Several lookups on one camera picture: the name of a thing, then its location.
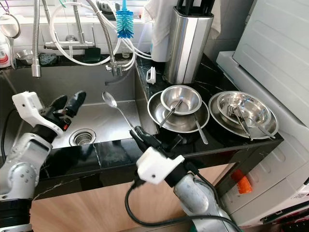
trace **metal spoon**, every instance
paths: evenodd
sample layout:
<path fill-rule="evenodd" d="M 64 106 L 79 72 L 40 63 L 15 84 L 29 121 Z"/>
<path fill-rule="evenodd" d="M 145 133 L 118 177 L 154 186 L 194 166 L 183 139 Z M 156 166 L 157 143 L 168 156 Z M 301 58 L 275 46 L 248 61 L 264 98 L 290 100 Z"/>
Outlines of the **metal spoon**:
<path fill-rule="evenodd" d="M 245 121 L 245 118 L 243 117 L 242 113 L 241 113 L 241 110 L 239 109 L 239 106 L 237 105 L 235 108 L 234 108 L 234 112 L 235 116 L 237 117 L 237 120 L 239 122 L 239 124 L 241 125 L 242 129 L 245 131 L 246 135 L 250 138 L 250 140 L 252 141 L 253 138 L 251 136 L 251 133 L 250 133 L 250 130 L 249 130 L 249 127 Z"/>
<path fill-rule="evenodd" d="M 0 31 L 9 40 L 9 46 L 11 51 L 11 67 L 16 69 L 16 59 L 14 53 L 14 39 L 18 38 L 20 35 L 20 24 L 11 14 L 4 14 L 0 16 Z"/>
<path fill-rule="evenodd" d="M 255 126 L 261 131 L 263 132 L 265 135 L 275 139 L 276 137 L 274 135 L 272 135 L 269 131 L 267 131 L 262 125 L 260 125 L 258 122 L 256 122 L 255 120 L 253 120 L 250 117 L 247 117 L 248 119 L 251 120 L 251 122 L 253 122 L 255 124 Z"/>
<path fill-rule="evenodd" d="M 117 102 L 115 100 L 115 98 L 108 92 L 103 92 L 102 93 L 102 98 L 103 100 L 112 108 L 115 108 L 117 110 L 120 111 L 120 113 L 122 114 L 122 116 L 125 118 L 126 122 L 128 123 L 128 125 L 131 127 L 131 129 L 135 132 L 134 127 L 132 125 L 132 123 L 129 121 L 129 119 L 127 119 L 127 117 L 125 116 L 125 114 L 122 112 L 121 109 L 118 108 L 117 106 Z"/>
<path fill-rule="evenodd" d="M 169 111 L 168 115 L 163 119 L 163 121 L 160 123 L 160 127 L 163 126 L 163 124 L 168 120 L 168 118 L 175 112 L 176 108 L 182 103 L 182 99 L 180 99 L 177 104 Z"/>
<path fill-rule="evenodd" d="M 233 113 L 233 111 L 234 111 L 234 105 L 228 105 L 227 106 L 227 111 L 226 111 L 226 115 L 227 116 L 229 116 L 229 117 L 231 117 L 231 115 L 232 115 L 232 113 Z"/>
<path fill-rule="evenodd" d="M 200 134 L 200 136 L 201 136 L 201 138 L 202 138 L 204 144 L 207 145 L 207 144 L 208 144 L 208 140 L 206 139 L 206 136 L 205 136 L 205 134 L 204 134 L 204 132 L 203 132 L 201 126 L 199 125 L 199 122 L 198 122 L 197 117 L 196 117 L 195 114 L 194 114 L 194 118 L 195 118 L 195 123 L 197 124 L 198 132 L 199 132 L 199 134 Z"/>

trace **drain strainer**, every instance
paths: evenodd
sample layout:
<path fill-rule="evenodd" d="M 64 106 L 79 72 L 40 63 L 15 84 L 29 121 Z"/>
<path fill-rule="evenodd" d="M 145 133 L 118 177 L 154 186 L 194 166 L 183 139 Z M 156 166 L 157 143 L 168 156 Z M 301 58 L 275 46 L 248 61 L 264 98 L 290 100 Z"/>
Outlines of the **drain strainer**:
<path fill-rule="evenodd" d="M 71 146 L 80 146 L 85 144 L 92 144 L 96 139 L 96 133 L 88 128 L 80 129 L 75 131 L 70 136 L 70 145 Z"/>

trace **stainless steel knife holder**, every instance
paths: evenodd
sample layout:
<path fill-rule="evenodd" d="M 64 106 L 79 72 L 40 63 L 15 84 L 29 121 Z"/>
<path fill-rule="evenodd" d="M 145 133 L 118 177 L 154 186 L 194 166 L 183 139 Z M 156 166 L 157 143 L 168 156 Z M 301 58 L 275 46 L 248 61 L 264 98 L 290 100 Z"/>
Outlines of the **stainless steel knife holder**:
<path fill-rule="evenodd" d="M 185 16 L 176 7 L 173 8 L 168 61 L 165 66 L 167 82 L 171 84 L 194 82 L 212 21 L 212 14 L 211 16 Z"/>

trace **white hose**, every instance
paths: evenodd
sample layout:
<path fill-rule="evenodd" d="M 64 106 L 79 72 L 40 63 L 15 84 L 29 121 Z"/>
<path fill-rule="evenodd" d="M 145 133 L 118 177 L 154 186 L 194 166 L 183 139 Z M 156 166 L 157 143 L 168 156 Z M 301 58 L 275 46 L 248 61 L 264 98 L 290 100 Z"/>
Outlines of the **white hose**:
<path fill-rule="evenodd" d="M 129 40 L 129 43 L 131 45 L 131 48 L 134 49 L 134 46 L 133 46 L 133 43 L 131 42 L 131 40 Z M 130 65 L 129 67 L 125 68 L 124 71 L 127 71 L 129 70 L 130 68 L 132 68 L 132 66 L 134 65 L 134 62 L 135 62 L 135 52 L 133 52 L 133 56 L 132 56 L 132 60 L 129 62 Z"/>
<path fill-rule="evenodd" d="M 109 0 L 104 0 L 104 1 L 107 3 L 107 5 L 109 6 L 109 8 L 112 10 L 112 13 L 114 14 L 114 16 L 115 16 L 115 18 L 116 18 L 116 9 L 115 9 L 114 5 L 113 5 Z M 115 26 L 114 24 L 112 24 L 105 16 L 103 16 L 103 17 L 108 21 L 108 22 L 106 22 L 106 23 L 109 24 L 111 28 L 113 28 L 113 29 L 116 30 L 116 26 Z M 122 39 L 122 42 L 130 49 L 131 52 L 135 53 L 137 56 L 142 57 L 142 58 L 144 58 L 144 59 L 151 59 L 151 55 L 146 54 L 146 53 L 144 53 L 144 52 L 138 50 L 138 49 L 137 49 L 136 47 L 134 47 L 134 46 L 133 46 L 133 47 L 134 47 L 134 50 L 137 51 L 137 52 L 135 52 L 134 50 L 132 50 L 131 47 L 130 47 L 130 45 L 128 45 L 125 41 L 131 41 L 131 40 L 130 40 L 130 39 Z"/>
<path fill-rule="evenodd" d="M 109 5 L 109 7 L 111 8 L 112 12 L 115 14 L 116 12 L 115 12 L 115 9 L 114 9 L 113 5 L 112 5 L 108 0 L 106 0 L 106 2 L 107 2 L 107 4 Z M 87 5 L 85 5 L 85 4 L 82 4 L 82 3 L 79 3 L 79 2 L 64 2 L 63 4 L 64 4 L 65 6 L 66 6 L 66 5 L 68 5 L 68 6 L 74 6 L 74 5 L 76 5 L 76 6 L 84 7 L 84 8 L 86 8 L 86 9 L 88 9 L 88 10 L 94 11 L 94 10 L 92 9 L 92 7 L 87 6 Z M 57 37 L 56 37 L 56 35 L 55 35 L 55 33 L 54 33 L 54 32 L 55 32 L 55 19 L 56 19 L 56 15 L 57 15 L 57 13 L 62 9 L 62 7 L 63 7 L 62 5 L 58 5 L 58 6 L 55 8 L 55 10 L 54 10 L 54 12 L 53 12 L 53 14 L 52 14 L 52 16 L 51 16 L 50 25 L 49 25 L 50 35 L 51 35 L 51 37 L 52 37 L 53 42 L 55 43 L 55 46 L 58 48 L 58 50 L 59 50 L 66 58 L 68 58 L 69 60 L 71 60 L 71 61 L 73 61 L 73 62 L 75 62 L 75 63 L 77 63 L 77 64 L 80 64 L 80 65 L 85 65 L 85 66 L 97 66 L 97 65 L 101 65 L 101 64 L 104 64 L 104 63 L 108 62 L 108 61 L 110 60 L 110 57 L 109 57 L 109 56 L 108 56 L 106 59 L 104 59 L 103 61 L 98 62 L 98 63 L 93 63 L 93 64 L 83 63 L 83 62 L 80 62 L 80 61 L 74 59 L 72 56 L 68 55 L 68 54 L 62 49 L 61 45 L 59 44 L 59 40 L 57 39 Z M 101 16 L 103 17 L 104 21 L 105 21 L 115 32 L 117 32 L 116 26 L 115 26 L 114 24 L 112 24 L 102 13 L 101 13 Z M 133 56 L 132 56 L 131 61 L 128 62 L 127 64 L 123 65 L 124 67 L 129 66 L 128 68 L 125 68 L 124 71 L 130 69 L 130 68 L 134 65 L 134 61 L 135 61 L 135 57 L 136 57 L 135 55 L 140 56 L 140 57 L 145 58 L 145 59 L 151 59 L 151 57 L 145 57 L 145 56 L 140 55 L 138 52 L 141 52 L 141 51 L 138 50 L 137 48 L 135 48 L 134 45 L 133 45 L 133 43 L 132 43 L 132 41 L 129 40 L 129 39 L 124 40 L 124 39 L 119 38 L 118 41 L 117 41 L 116 48 L 115 48 L 114 51 L 113 51 L 113 54 L 116 54 L 116 53 L 117 53 L 117 51 L 118 51 L 118 49 L 119 49 L 119 47 L 120 47 L 121 41 L 122 41 L 122 42 L 132 51 L 132 53 L 133 53 Z"/>
<path fill-rule="evenodd" d="M 82 4 L 82 3 L 79 3 L 79 2 L 73 2 L 73 1 L 70 1 L 70 2 L 64 2 L 63 3 L 64 5 L 71 5 L 71 6 L 80 6 L 80 7 L 85 7 L 86 9 L 88 10 L 91 10 L 91 11 L 94 11 L 90 6 L 87 6 L 85 4 Z M 108 56 L 105 60 L 101 61 L 101 62 L 98 62 L 98 63 L 93 63 L 93 64 L 88 64 L 88 63 L 83 63 L 83 62 L 80 62 L 74 58 L 71 58 L 61 47 L 61 45 L 59 44 L 59 41 L 57 40 L 56 36 L 55 36 L 55 19 L 56 19 L 56 15 L 57 13 L 62 9 L 62 5 L 58 5 L 55 10 L 54 10 L 54 13 L 52 14 L 51 18 L 50 18 L 50 24 L 49 24 L 49 33 L 52 37 L 52 40 L 53 42 L 55 43 L 55 46 L 58 48 L 58 50 L 66 57 L 68 58 L 69 60 L 77 63 L 77 64 L 80 64 L 80 65 L 85 65 L 85 66 L 96 66 L 96 65 L 101 65 L 101 64 L 104 64 L 106 63 L 107 61 L 110 60 L 110 57 Z M 115 54 L 117 52 L 117 50 L 119 49 L 120 47 L 120 40 L 118 40 L 117 42 L 117 45 L 116 45 L 116 48 L 114 49 L 113 53 Z"/>

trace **white appliance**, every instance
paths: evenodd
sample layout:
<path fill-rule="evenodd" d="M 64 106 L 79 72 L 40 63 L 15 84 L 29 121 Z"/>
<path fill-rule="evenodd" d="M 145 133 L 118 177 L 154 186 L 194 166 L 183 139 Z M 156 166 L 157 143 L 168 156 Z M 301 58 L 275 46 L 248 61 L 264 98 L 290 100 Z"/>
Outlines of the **white appliance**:
<path fill-rule="evenodd" d="M 252 193 L 240 195 L 234 186 L 222 197 L 243 227 L 309 202 L 308 12 L 308 0 L 257 0 L 236 51 L 217 58 L 236 87 L 274 111 L 284 138 L 247 175 Z"/>

